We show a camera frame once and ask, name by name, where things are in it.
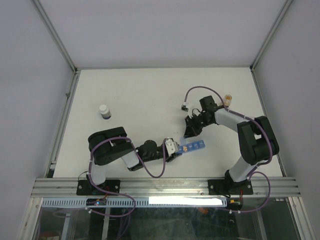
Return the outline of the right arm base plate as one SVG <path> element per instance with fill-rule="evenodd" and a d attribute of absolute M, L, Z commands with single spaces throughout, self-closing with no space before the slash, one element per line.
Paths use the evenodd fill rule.
<path fill-rule="evenodd" d="M 251 181 L 249 180 L 229 183 L 225 179 L 209 179 L 207 183 L 209 195 L 231 196 L 254 194 Z"/>

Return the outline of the white pill bottle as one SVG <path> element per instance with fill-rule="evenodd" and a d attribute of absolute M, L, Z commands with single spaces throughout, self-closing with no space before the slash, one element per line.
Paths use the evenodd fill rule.
<path fill-rule="evenodd" d="M 105 120 L 110 119 L 112 116 L 110 109 L 105 104 L 99 106 L 99 112 L 101 117 Z"/>

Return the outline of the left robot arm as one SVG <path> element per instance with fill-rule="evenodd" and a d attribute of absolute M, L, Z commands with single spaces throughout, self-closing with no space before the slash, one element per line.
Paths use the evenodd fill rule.
<path fill-rule="evenodd" d="M 88 149 L 90 160 L 87 188 L 96 195 L 105 188 L 107 165 L 118 159 L 131 172 L 145 169 L 147 162 L 162 160 L 163 166 L 158 176 L 160 178 L 164 174 L 166 163 L 182 155 L 180 145 L 172 138 L 165 138 L 161 145 L 153 140 L 146 140 L 139 147 L 134 147 L 122 126 L 91 134 L 88 137 Z"/>

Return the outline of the blue weekly pill organizer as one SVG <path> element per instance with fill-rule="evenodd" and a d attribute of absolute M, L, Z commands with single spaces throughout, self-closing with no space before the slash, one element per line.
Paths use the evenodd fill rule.
<path fill-rule="evenodd" d="M 200 149 L 204 149 L 206 147 L 205 142 L 203 140 L 197 140 L 193 142 L 188 142 L 185 138 L 181 137 L 179 140 L 179 151 L 178 153 L 186 154 L 190 152 L 194 152 Z"/>

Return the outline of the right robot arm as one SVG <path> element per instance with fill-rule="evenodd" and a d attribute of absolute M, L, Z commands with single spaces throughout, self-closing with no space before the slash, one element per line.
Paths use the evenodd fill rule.
<path fill-rule="evenodd" d="M 189 113 L 184 118 L 185 139 L 201 134 L 203 128 L 210 125 L 225 126 L 237 133 L 240 158 L 224 174 L 223 187 L 230 194 L 241 189 L 254 170 L 271 162 L 280 147 L 269 119 L 266 116 L 250 118 L 230 110 L 224 105 L 217 105 L 211 95 L 200 101 L 202 110 L 198 115 Z"/>

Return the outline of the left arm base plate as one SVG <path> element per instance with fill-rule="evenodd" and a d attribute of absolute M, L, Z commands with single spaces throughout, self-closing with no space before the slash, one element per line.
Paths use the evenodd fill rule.
<path fill-rule="evenodd" d="M 102 196 L 106 195 L 105 191 L 111 192 L 111 195 L 120 192 L 121 181 L 119 179 L 107 179 L 104 183 L 94 187 L 88 179 L 79 180 L 77 184 L 76 195 L 77 196 Z"/>

